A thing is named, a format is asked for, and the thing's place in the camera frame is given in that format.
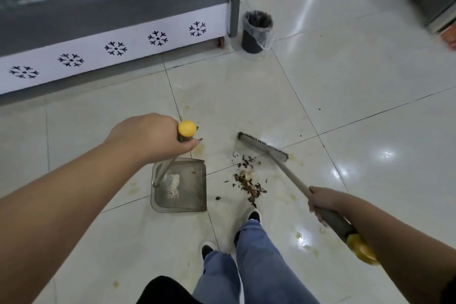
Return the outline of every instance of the black shoe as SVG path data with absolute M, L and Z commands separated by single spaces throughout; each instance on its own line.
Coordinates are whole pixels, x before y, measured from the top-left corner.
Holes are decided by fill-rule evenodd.
M 212 242 L 205 242 L 201 246 L 201 256 L 204 261 L 207 255 L 215 250 L 215 245 Z
M 248 216 L 248 220 L 250 220 L 250 219 L 257 220 L 259 223 L 261 223 L 259 211 L 257 211 L 257 210 L 252 211 L 250 213 L 250 215 Z

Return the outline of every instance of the snowflake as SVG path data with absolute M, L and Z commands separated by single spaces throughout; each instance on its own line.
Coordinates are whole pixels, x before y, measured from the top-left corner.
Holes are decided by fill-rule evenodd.
M 19 78 L 36 78 L 39 75 L 39 72 L 30 66 L 13 66 L 9 73 Z
M 112 55 L 115 55 L 116 52 L 117 55 L 123 55 L 127 51 L 127 48 L 122 42 L 117 42 L 117 45 L 115 42 L 110 42 L 104 48 L 108 51 L 109 54 Z
M 148 36 L 148 39 L 150 40 L 149 42 L 156 46 L 163 46 L 166 42 L 168 42 L 168 38 L 165 33 L 160 32 L 160 35 L 158 35 L 158 33 L 158 31 L 152 32 L 153 35 Z
M 62 54 L 58 60 L 66 66 L 71 66 L 71 64 L 73 64 L 73 66 L 81 66 L 84 62 L 84 59 L 77 54 Z
M 189 28 L 191 36 L 201 36 L 206 32 L 206 24 L 203 22 L 195 22 Z

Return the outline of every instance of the shiny floor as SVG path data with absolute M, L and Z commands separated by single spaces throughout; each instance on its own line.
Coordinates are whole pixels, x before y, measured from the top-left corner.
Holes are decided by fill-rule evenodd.
M 192 291 L 200 243 L 234 253 L 251 207 L 232 186 L 233 152 L 252 154 L 236 142 L 239 131 L 284 148 L 307 184 L 363 197 L 456 247 L 456 55 L 406 0 L 242 0 L 241 12 L 249 9 L 275 22 L 276 41 L 259 55 L 243 52 L 239 37 L 225 49 L 205 42 L 53 82 L 26 101 L 2 100 L 1 195 L 99 144 L 132 115 L 182 116 L 204 138 L 191 156 L 206 161 L 207 212 L 154 212 L 145 167 L 37 304 L 135 303 L 158 275 Z M 405 303 L 380 267 L 358 261 L 318 223 L 273 163 L 260 157 L 254 170 L 267 190 L 257 200 L 266 231 L 321 303 Z

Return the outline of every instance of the plastic bag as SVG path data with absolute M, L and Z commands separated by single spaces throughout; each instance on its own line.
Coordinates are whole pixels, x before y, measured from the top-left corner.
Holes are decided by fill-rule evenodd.
M 270 49 L 274 40 L 271 15 L 263 11 L 248 11 L 242 16 L 242 27 L 262 49 Z

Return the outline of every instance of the blue jeans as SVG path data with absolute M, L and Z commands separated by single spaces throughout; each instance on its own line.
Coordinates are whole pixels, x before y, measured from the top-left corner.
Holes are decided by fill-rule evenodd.
M 236 234 L 236 260 L 245 304 L 319 304 L 287 266 L 258 221 L 248 220 Z M 231 255 L 212 251 L 193 292 L 203 304 L 238 304 L 241 284 Z

